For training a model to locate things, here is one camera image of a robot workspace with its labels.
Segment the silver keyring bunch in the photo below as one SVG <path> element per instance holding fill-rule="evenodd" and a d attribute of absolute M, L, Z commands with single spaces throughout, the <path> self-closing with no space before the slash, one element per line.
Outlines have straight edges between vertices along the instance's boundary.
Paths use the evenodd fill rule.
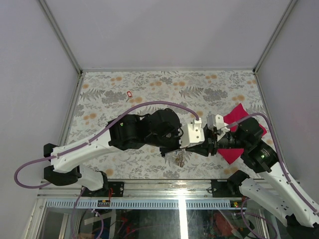
<path fill-rule="evenodd" d="M 175 153 L 175 160 L 174 161 L 178 167 L 180 167 L 180 168 L 184 167 L 185 160 L 184 160 L 184 151 L 183 150 L 177 151 Z"/>

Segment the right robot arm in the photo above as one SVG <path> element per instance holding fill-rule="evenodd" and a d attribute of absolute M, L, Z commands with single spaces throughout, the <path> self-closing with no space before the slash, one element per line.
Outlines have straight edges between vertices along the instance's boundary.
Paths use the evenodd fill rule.
<path fill-rule="evenodd" d="M 215 115 L 202 126 L 201 119 L 184 125 L 179 143 L 182 149 L 203 156 L 215 155 L 220 149 L 242 149 L 241 159 L 256 174 L 266 180 L 277 196 L 260 189 L 243 172 L 232 175 L 227 184 L 232 196 L 246 196 L 276 216 L 292 229 L 315 231 L 319 227 L 319 206 L 288 172 L 277 147 L 262 140 L 263 129 L 255 119 L 257 113 L 227 124 L 221 115 Z"/>

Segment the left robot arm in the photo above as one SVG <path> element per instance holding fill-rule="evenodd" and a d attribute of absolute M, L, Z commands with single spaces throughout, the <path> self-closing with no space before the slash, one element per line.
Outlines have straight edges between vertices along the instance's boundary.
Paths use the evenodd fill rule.
<path fill-rule="evenodd" d="M 105 154 L 140 149 L 144 145 L 173 151 L 179 148 L 182 134 L 179 117 L 171 109 L 143 116 L 127 114 L 120 120 L 109 121 L 92 136 L 54 147 L 51 164 L 44 169 L 44 179 L 55 186 L 78 184 L 102 197 L 109 191 L 107 175 L 90 169 L 85 162 Z"/>

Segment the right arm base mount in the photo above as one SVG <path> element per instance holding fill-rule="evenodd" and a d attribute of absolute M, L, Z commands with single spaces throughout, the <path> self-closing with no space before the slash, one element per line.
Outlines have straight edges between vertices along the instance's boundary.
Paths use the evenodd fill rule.
<path fill-rule="evenodd" d="M 214 198 L 242 198 L 244 195 L 239 190 L 240 185 L 241 183 L 229 179 L 212 179 L 212 196 Z"/>

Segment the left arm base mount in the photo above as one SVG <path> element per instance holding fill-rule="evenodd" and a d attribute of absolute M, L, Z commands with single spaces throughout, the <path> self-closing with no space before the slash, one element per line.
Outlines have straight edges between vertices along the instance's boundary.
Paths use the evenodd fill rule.
<path fill-rule="evenodd" d="M 108 189 L 100 189 L 96 193 L 96 197 L 123 197 L 125 183 L 121 181 L 109 182 Z"/>

